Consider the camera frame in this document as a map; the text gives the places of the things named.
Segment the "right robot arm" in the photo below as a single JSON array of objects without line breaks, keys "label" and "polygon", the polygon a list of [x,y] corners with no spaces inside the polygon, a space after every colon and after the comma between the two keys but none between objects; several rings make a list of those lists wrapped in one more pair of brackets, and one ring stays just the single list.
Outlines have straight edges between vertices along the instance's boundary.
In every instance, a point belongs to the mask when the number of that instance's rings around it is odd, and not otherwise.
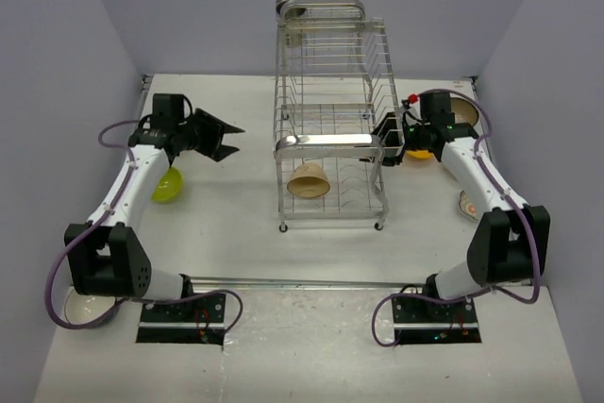
[{"label": "right robot arm", "polygon": [[413,295],[433,321],[445,319],[455,304],[492,291],[523,304],[535,303],[551,224],[547,209],[520,196],[491,161],[484,147],[493,134],[486,110],[467,97],[482,127],[459,123],[451,108],[454,94],[449,89],[411,94],[400,115],[402,151],[432,153],[462,185],[479,217],[465,260],[429,276],[421,292]]}]

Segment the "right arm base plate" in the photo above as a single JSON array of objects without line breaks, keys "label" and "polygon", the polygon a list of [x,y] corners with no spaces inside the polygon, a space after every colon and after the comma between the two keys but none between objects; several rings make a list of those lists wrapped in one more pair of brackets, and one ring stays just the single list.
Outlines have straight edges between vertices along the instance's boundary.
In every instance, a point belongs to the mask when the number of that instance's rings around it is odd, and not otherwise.
[{"label": "right arm base plate", "polygon": [[480,344],[473,300],[439,305],[412,297],[392,301],[396,345]]}]

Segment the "yellow orange bowl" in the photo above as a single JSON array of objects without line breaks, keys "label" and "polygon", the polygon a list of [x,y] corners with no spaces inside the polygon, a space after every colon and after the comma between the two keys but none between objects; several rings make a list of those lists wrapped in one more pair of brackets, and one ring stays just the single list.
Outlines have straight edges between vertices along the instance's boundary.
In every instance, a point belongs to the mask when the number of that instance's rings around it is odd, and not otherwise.
[{"label": "yellow orange bowl", "polygon": [[430,160],[433,158],[433,154],[427,150],[408,151],[407,155],[416,160]]}]

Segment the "dark blue bowl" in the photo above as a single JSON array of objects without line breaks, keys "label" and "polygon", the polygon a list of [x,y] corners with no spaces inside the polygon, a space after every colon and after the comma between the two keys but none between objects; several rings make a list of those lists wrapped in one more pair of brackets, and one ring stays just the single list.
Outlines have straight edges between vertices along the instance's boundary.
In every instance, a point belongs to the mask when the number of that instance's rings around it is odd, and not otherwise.
[{"label": "dark blue bowl", "polygon": [[450,101],[456,124],[475,126],[478,123],[479,112],[472,103],[455,96],[451,97]]}]

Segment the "beige scalloped bowl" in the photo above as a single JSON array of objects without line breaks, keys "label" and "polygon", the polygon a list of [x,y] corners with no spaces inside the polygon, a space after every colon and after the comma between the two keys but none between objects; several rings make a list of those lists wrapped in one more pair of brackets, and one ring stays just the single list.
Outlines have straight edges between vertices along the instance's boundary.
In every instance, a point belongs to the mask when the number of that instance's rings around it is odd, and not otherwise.
[{"label": "beige scalloped bowl", "polygon": [[479,221],[480,212],[466,191],[461,191],[459,194],[458,208],[460,212],[469,219],[476,222]]}]

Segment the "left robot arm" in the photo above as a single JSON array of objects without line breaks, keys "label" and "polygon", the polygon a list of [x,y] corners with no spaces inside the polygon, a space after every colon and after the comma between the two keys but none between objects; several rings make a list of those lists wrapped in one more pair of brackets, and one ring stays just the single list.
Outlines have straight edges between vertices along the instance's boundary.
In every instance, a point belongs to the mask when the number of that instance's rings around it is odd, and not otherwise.
[{"label": "left robot arm", "polygon": [[181,153],[219,162],[238,150],[223,143],[225,135],[242,129],[194,108],[181,93],[154,94],[151,112],[131,124],[125,160],[108,194],[87,221],[65,231],[73,285],[83,295],[162,304],[184,321],[196,308],[191,279],[153,265],[137,235],[143,211]]}]

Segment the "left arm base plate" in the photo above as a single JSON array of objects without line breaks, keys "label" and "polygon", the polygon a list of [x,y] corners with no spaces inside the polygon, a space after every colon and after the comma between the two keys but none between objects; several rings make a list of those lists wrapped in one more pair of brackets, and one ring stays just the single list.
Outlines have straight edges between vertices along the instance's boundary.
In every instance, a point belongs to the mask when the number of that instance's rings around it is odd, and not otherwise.
[{"label": "left arm base plate", "polygon": [[194,302],[142,307],[137,344],[224,344],[227,296]]}]

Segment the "lime green bowl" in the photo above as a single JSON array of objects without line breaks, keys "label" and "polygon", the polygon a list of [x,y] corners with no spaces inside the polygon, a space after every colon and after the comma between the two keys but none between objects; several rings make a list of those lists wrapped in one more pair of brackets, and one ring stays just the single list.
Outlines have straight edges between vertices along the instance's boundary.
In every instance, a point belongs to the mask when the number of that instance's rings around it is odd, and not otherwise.
[{"label": "lime green bowl", "polygon": [[175,201],[183,187],[183,176],[175,167],[170,167],[159,180],[151,195],[151,201],[155,203],[170,203]]}]

